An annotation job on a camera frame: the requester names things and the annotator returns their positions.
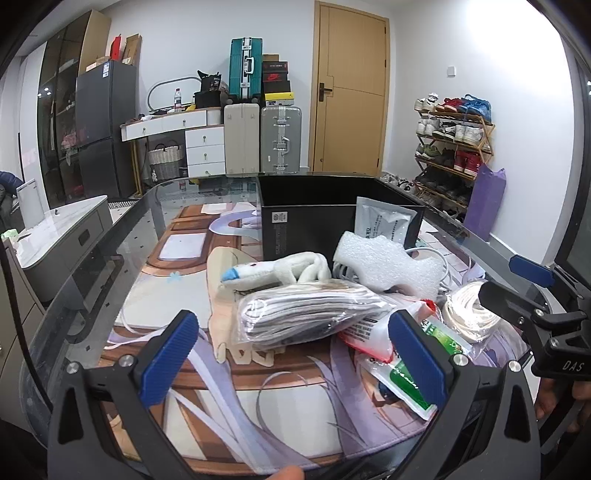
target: door handle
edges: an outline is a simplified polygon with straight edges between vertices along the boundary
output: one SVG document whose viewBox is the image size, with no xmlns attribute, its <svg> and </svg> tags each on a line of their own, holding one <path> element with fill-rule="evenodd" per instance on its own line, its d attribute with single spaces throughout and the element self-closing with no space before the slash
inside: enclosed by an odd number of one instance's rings
<svg viewBox="0 0 591 480">
<path fill-rule="evenodd" d="M 332 88 L 324 88 L 324 83 L 320 82 L 320 93 L 318 95 L 319 102 L 324 102 L 324 93 L 325 92 L 332 92 Z"/>
</svg>

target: blue sneaker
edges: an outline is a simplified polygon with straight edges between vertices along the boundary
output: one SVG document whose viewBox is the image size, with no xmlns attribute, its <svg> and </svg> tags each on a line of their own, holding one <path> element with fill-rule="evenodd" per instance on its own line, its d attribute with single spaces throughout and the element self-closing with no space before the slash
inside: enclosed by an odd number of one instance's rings
<svg viewBox="0 0 591 480">
<path fill-rule="evenodd" d="M 466 95 L 471 97 L 471 100 L 464 105 L 466 107 L 466 113 L 470 115 L 480 115 L 488 123 L 492 123 L 491 117 L 491 104 L 472 95 Z"/>
</svg>

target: water bottle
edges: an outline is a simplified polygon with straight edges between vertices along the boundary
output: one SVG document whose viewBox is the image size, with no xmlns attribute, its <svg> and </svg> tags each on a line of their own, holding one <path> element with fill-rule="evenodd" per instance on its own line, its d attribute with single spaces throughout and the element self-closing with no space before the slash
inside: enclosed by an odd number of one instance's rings
<svg viewBox="0 0 591 480">
<path fill-rule="evenodd" d="M 174 92 L 174 111 L 175 112 L 182 112 L 182 100 L 181 100 L 181 89 L 177 88 L 177 91 Z"/>
</svg>

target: teal suitcase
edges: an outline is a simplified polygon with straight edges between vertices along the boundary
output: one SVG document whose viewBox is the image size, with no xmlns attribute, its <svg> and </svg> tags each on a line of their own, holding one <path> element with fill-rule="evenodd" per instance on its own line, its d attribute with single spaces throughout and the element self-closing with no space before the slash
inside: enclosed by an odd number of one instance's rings
<svg viewBox="0 0 591 480">
<path fill-rule="evenodd" d="M 230 50 L 230 95 L 258 101 L 262 86 L 262 38 L 235 38 Z"/>
</svg>

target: white wall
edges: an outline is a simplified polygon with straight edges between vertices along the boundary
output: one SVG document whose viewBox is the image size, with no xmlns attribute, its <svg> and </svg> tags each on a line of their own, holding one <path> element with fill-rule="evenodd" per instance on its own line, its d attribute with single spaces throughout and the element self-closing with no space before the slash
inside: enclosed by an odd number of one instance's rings
<svg viewBox="0 0 591 480">
<path fill-rule="evenodd" d="M 392 7 L 361 0 L 334 3 L 392 18 Z M 302 110 L 301 165 L 308 164 L 310 95 L 314 40 L 314 0 L 122 0 L 102 11 L 111 17 L 111 39 L 140 33 L 138 113 L 148 113 L 147 93 L 158 82 L 221 72 L 228 81 L 230 42 L 233 38 L 261 37 L 265 53 L 278 53 L 289 62 L 289 79 L 295 104 Z M 394 33 L 391 31 L 394 58 Z M 394 113 L 394 72 L 386 138 L 391 136 Z M 197 82 L 179 85 L 183 102 L 199 88 Z M 176 85 L 159 87 L 150 98 L 152 107 L 172 105 Z M 390 142 L 386 141 L 384 158 Z"/>
<path fill-rule="evenodd" d="M 414 101 L 471 93 L 492 104 L 493 170 L 505 197 L 493 235 L 541 262 L 560 216 L 573 159 L 573 90 L 557 31 L 526 0 L 415 0 L 394 15 L 394 134 L 384 169 L 414 178 Z M 455 78 L 447 67 L 457 67 Z"/>
<path fill-rule="evenodd" d="M 19 69 L 22 57 L 15 57 L 2 77 L 0 96 L 0 170 L 22 177 L 18 156 L 18 118 L 21 103 Z"/>
<path fill-rule="evenodd" d="M 39 144 L 37 141 L 37 93 L 39 91 L 39 77 L 41 64 L 47 43 L 37 47 L 25 59 L 25 73 L 22 80 L 21 93 L 21 156 L 22 169 L 25 173 L 25 181 L 35 179 L 37 187 L 45 192 L 41 163 L 39 161 Z M 41 204 L 45 211 L 49 210 L 46 195 L 40 195 Z"/>
</svg>

